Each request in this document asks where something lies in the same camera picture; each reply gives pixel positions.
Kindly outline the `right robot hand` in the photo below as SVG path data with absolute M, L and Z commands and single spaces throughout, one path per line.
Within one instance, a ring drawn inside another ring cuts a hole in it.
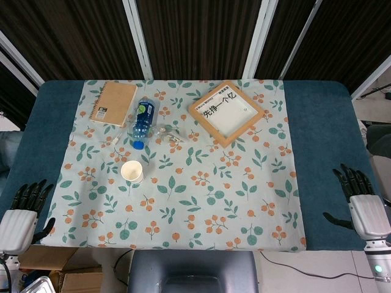
M 323 212 L 324 218 L 333 225 L 354 230 L 365 241 L 384 241 L 390 236 L 390 223 L 384 203 L 375 194 L 368 176 L 345 164 L 341 169 L 334 168 L 351 214 L 350 220 L 335 218 Z

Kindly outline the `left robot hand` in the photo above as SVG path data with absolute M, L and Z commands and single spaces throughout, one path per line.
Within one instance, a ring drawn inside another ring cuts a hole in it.
M 49 192 L 54 185 L 47 180 L 31 185 L 24 184 L 17 191 L 10 209 L 1 220 L 1 254 L 18 256 L 28 250 L 30 245 L 49 235 L 56 222 L 50 218 L 40 232 L 36 225 L 45 205 Z

